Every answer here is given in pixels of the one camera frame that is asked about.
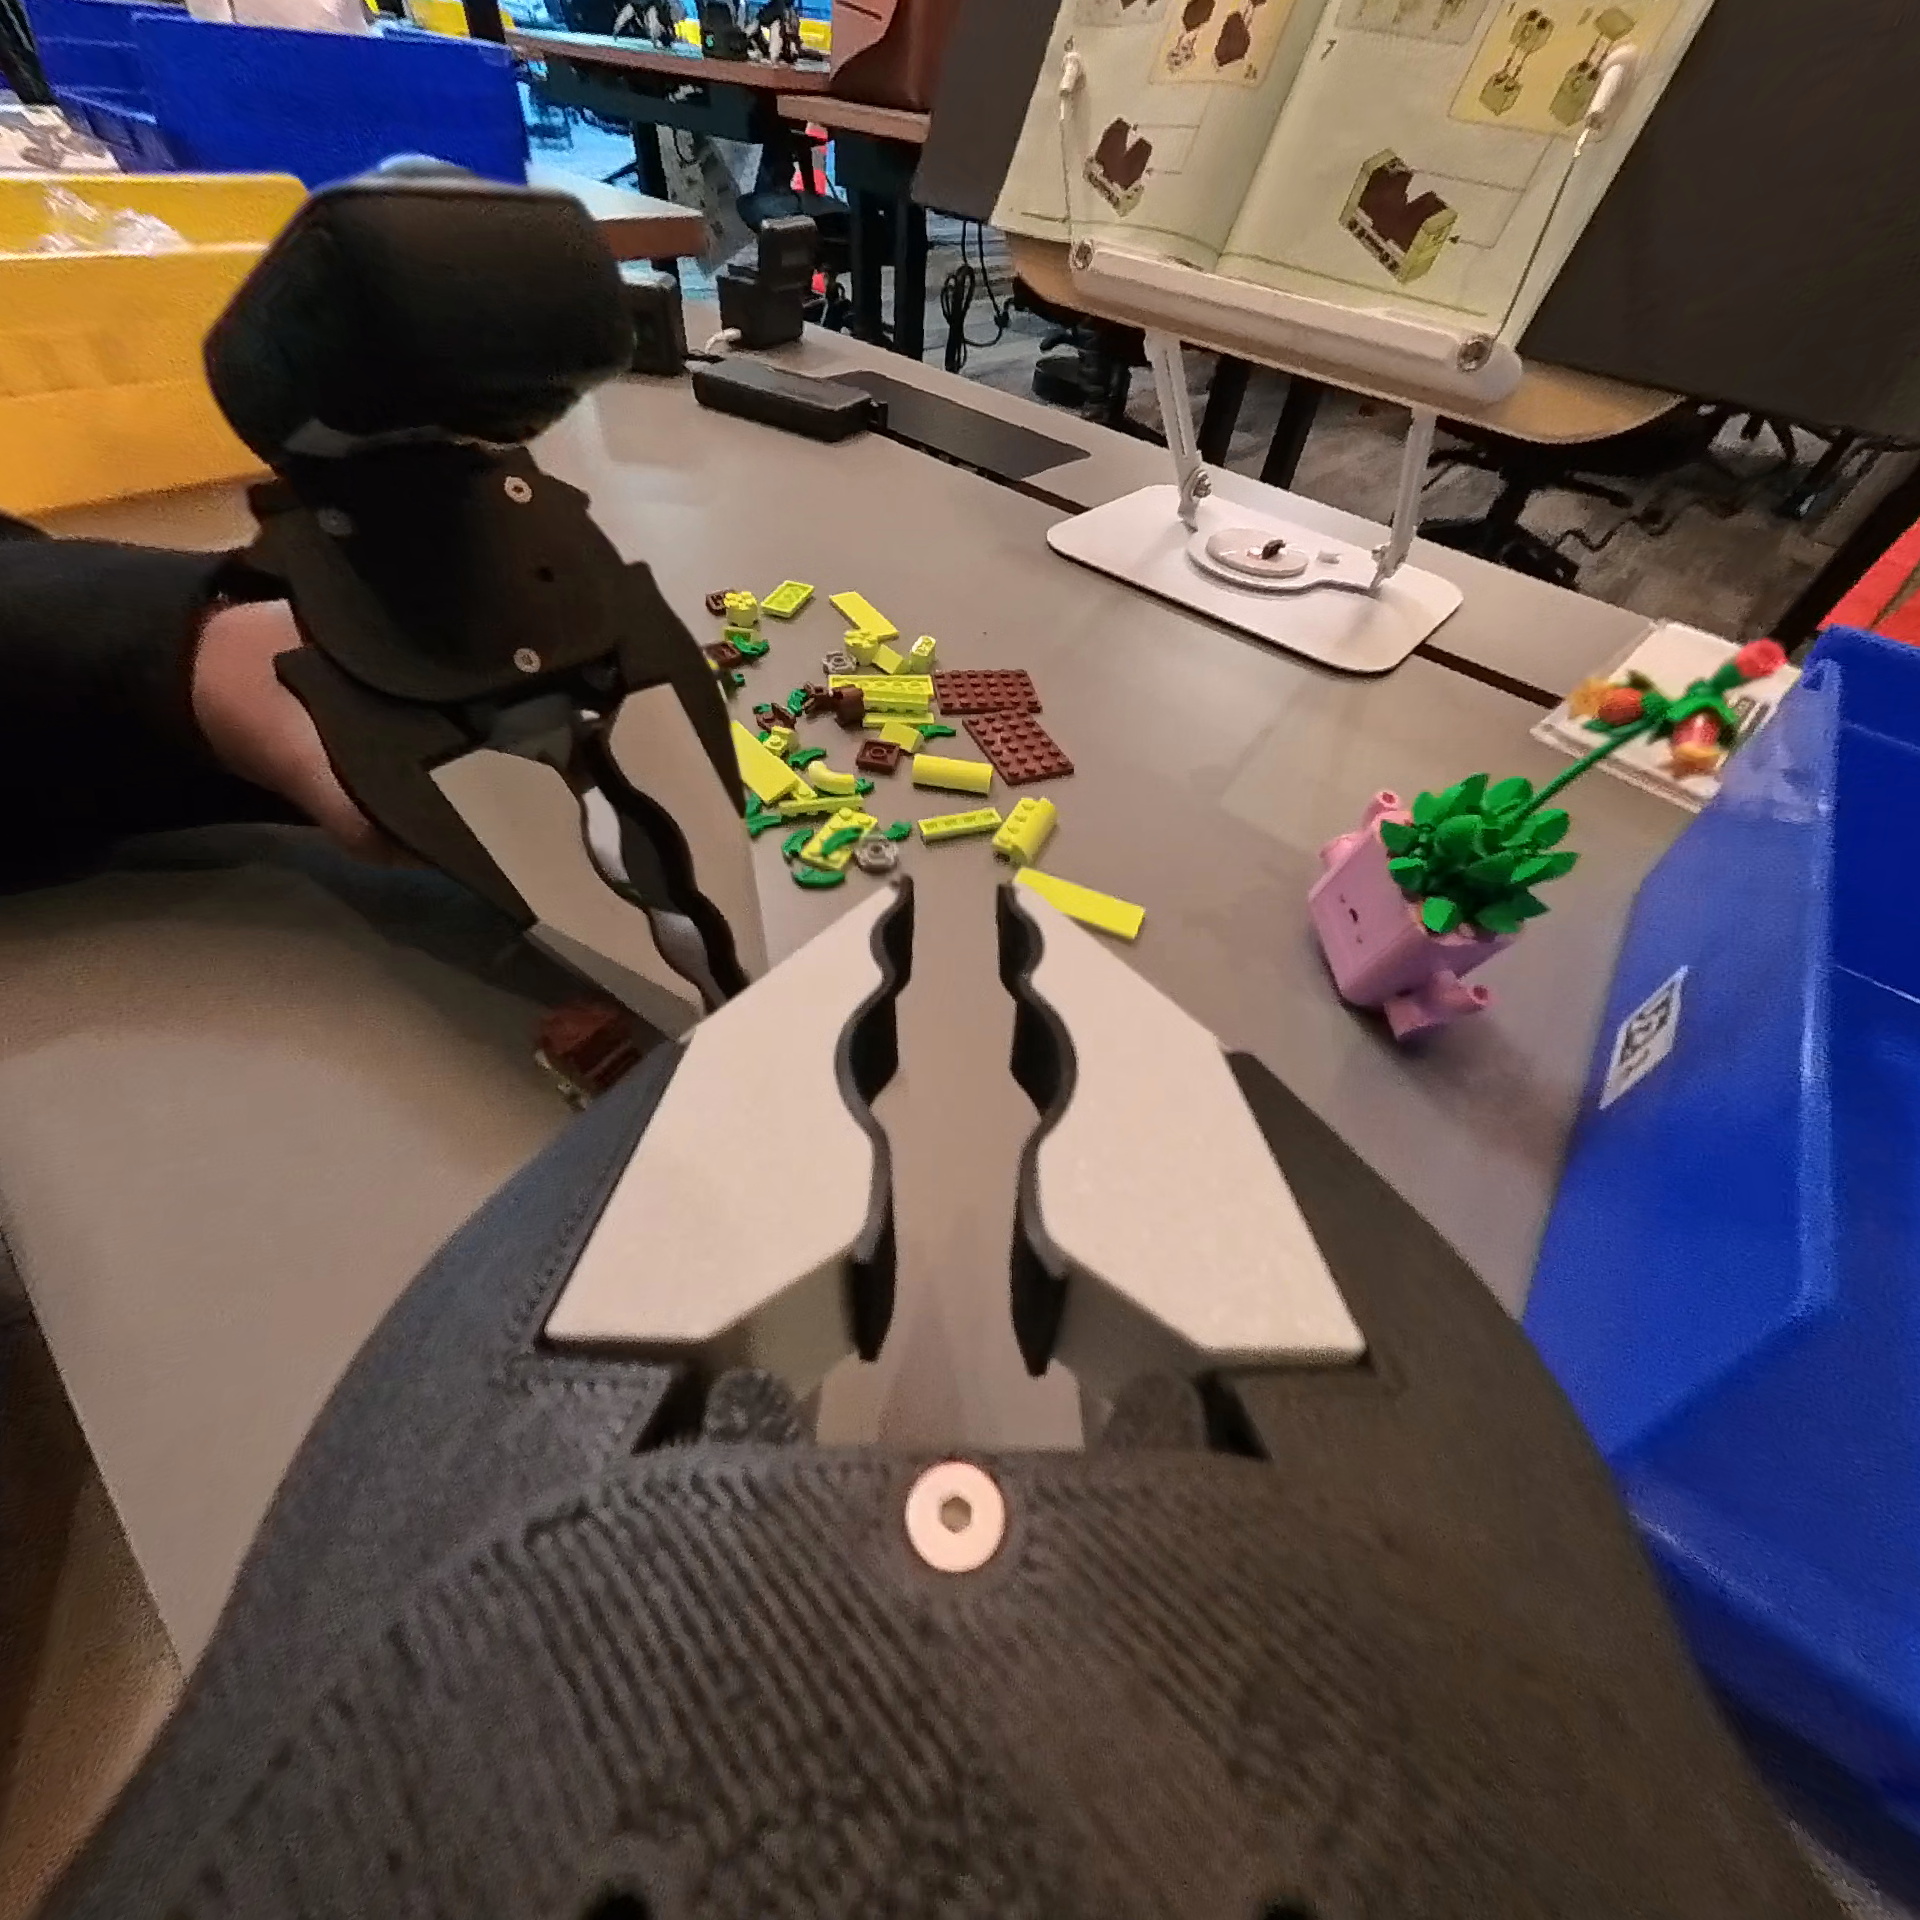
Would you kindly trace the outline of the brown and lime brick assembly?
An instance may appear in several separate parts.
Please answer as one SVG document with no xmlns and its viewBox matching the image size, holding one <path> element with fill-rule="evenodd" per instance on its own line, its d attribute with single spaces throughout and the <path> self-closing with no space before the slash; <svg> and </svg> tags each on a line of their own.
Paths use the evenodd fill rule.
<svg viewBox="0 0 1920 1920">
<path fill-rule="evenodd" d="M 563 1003 L 535 1033 L 535 1063 L 575 1111 L 611 1092 L 648 1049 L 638 1019 L 608 999 Z"/>
</svg>

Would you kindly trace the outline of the dark grey partition panel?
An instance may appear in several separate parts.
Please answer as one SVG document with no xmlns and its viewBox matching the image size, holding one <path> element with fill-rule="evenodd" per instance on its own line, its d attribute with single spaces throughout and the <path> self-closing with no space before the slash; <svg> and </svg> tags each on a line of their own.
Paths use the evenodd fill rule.
<svg viewBox="0 0 1920 1920">
<path fill-rule="evenodd" d="M 962 7 L 926 204 L 996 229 L 1058 9 Z M 1915 60 L 1915 4 L 1712 4 L 1514 352 L 1915 437 Z"/>
</svg>

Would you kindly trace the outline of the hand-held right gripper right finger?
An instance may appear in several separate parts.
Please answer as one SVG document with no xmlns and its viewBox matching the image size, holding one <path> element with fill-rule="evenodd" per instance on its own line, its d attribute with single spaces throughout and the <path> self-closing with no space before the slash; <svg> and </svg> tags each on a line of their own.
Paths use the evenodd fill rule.
<svg viewBox="0 0 1920 1920">
<path fill-rule="evenodd" d="M 1368 1343 L 1216 1033 L 1036 889 L 996 896 L 1024 1369 L 1103 1402 L 1191 1380 L 1353 1369 Z"/>
</svg>

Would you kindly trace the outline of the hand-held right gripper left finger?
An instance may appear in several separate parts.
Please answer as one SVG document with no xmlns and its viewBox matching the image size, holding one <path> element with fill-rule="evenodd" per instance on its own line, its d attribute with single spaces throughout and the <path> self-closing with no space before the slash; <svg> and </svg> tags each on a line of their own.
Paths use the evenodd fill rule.
<svg viewBox="0 0 1920 1920">
<path fill-rule="evenodd" d="M 566 1361 L 697 1385 L 758 1375 L 806 1427 L 897 1311 L 897 1177 L 880 1096 L 902 1067 L 912 880 L 888 880 L 674 1055 L 544 1319 Z"/>
</svg>

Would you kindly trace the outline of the short lime flat tile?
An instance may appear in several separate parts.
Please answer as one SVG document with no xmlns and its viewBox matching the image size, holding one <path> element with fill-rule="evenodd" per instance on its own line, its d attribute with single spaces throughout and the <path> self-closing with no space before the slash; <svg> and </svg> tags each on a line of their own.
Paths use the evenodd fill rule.
<svg viewBox="0 0 1920 1920">
<path fill-rule="evenodd" d="M 1145 923 L 1145 907 L 1142 903 L 1105 895 L 1056 873 L 1022 869 L 1016 875 L 1016 887 L 1046 900 L 1070 921 L 1126 945 L 1137 943 Z"/>
</svg>

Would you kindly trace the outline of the open instruction booklet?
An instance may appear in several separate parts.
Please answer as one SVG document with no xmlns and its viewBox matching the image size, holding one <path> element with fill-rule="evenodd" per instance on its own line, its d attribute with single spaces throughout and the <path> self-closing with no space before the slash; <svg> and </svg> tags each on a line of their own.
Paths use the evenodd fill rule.
<svg viewBox="0 0 1920 1920">
<path fill-rule="evenodd" d="M 1711 12 L 1060 4 L 992 223 L 1518 351 Z"/>
</svg>

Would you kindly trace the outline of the pink toy pot with plant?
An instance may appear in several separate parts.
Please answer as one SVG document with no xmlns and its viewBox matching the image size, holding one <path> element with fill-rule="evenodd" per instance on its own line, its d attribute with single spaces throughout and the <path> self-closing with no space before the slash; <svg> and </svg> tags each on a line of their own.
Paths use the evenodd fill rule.
<svg viewBox="0 0 1920 1920">
<path fill-rule="evenodd" d="M 1608 775 L 1593 757 L 1542 779 L 1474 773 L 1410 797 L 1382 792 L 1324 844 L 1308 895 L 1336 992 L 1414 1041 L 1482 1013 L 1479 971 L 1547 917 L 1574 873 L 1569 793 Z"/>
</svg>

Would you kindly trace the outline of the black flat box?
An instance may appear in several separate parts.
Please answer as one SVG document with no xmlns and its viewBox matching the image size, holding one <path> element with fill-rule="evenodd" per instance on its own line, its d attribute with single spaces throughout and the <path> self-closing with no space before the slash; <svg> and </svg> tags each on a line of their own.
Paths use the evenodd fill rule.
<svg viewBox="0 0 1920 1920">
<path fill-rule="evenodd" d="M 719 417 L 768 426 L 815 444 L 846 444 L 880 433 L 889 420 L 888 404 L 859 386 L 751 356 L 694 364 L 688 385 L 697 404 Z"/>
</svg>

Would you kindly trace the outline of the black office chair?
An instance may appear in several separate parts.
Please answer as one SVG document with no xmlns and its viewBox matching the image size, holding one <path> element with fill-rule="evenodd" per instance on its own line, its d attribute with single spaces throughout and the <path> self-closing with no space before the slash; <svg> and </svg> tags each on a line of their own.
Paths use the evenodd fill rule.
<svg viewBox="0 0 1920 1920">
<path fill-rule="evenodd" d="M 1699 397 L 1601 440 L 1543 444 L 1456 420 L 1441 426 L 1441 440 L 1431 475 L 1484 473 L 1495 497 L 1474 516 L 1427 516 L 1422 539 L 1574 592 L 1584 563 L 1622 536 L 1665 538 L 1692 506 L 1731 520 L 1772 500 L 1791 524 L 1811 525 L 1818 506 L 1839 504 L 1844 473 L 1915 460 L 1910 440 Z M 1542 497 L 1588 500 L 1611 520 L 1598 533 L 1570 525 L 1543 536 L 1527 524 Z"/>
</svg>

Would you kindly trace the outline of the wooden background table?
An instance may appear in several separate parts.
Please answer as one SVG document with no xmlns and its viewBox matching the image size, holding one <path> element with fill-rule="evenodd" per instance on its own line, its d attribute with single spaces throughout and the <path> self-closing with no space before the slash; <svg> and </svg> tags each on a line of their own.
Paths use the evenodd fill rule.
<svg viewBox="0 0 1920 1920">
<path fill-rule="evenodd" d="M 819 92 L 780 92 L 776 107 L 787 124 L 826 128 L 835 137 L 892 139 L 910 149 L 928 141 L 928 113 L 855 103 Z"/>
</svg>

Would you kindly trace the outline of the pile of assorted toy bricks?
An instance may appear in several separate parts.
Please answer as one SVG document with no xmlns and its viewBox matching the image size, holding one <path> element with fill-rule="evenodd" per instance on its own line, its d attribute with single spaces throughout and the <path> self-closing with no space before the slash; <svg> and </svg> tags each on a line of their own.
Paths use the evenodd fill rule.
<svg viewBox="0 0 1920 1920">
<path fill-rule="evenodd" d="M 863 592 L 787 578 L 705 595 L 705 655 L 731 719 L 758 738 L 823 719 L 841 729 L 934 723 L 934 640 L 907 640 Z"/>
</svg>

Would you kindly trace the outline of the brown leather bag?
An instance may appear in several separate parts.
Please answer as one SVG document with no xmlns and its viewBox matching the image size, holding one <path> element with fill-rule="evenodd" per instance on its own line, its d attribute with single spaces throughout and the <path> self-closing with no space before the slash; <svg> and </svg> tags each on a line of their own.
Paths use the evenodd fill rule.
<svg viewBox="0 0 1920 1920">
<path fill-rule="evenodd" d="M 831 96 L 928 113 L 952 23 L 952 3 L 832 3 Z"/>
</svg>

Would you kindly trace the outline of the white labelled box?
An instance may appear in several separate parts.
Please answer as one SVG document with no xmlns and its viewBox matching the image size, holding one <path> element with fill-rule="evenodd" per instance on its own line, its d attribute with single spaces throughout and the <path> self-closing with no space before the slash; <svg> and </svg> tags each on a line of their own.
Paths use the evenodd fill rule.
<svg viewBox="0 0 1920 1920">
<path fill-rule="evenodd" d="M 1603 773 L 1702 811 L 1800 679 L 1777 640 L 1731 642 L 1655 623 L 1619 664 L 1551 708 L 1531 738 L 1575 762 L 1619 736 Z"/>
</svg>

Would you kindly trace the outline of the blue plastic bin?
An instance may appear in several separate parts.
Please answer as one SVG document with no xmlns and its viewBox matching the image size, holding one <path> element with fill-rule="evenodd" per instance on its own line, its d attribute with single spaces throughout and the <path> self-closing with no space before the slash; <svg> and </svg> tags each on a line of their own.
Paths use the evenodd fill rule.
<svg viewBox="0 0 1920 1920">
<path fill-rule="evenodd" d="M 98 139 L 107 139 L 106 127 L 152 124 L 138 4 L 26 3 L 24 16 L 39 71 L 70 121 Z"/>
<path fill-rule="evenodd" d="M 1915 1913 L 1914 644 L 1827 629 L 1639 885 L 1523 1323 L 1791 1810 Z"/>
<path fill-rule="evenodd" d="M 412 156 L 527 180 L 521 93 L 500 44 L 135 12 L 132 47 L 183 173 L 294 177 L 315 188 Z"/>
</svg>

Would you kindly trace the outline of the red floor object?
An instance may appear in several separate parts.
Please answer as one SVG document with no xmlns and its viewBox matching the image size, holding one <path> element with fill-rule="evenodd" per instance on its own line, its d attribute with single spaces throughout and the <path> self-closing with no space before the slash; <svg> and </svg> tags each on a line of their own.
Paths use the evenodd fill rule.
<svg viewBox="0 0 1920 1920">
<path fill-rule="evenodd" d="M 1918 644 L 1918 548 L 1920 524 L 1898 536 L 1866 575 L 1822 616 L 1815 629 L 1831 626 L 1876 634 Z"/>
</svg>

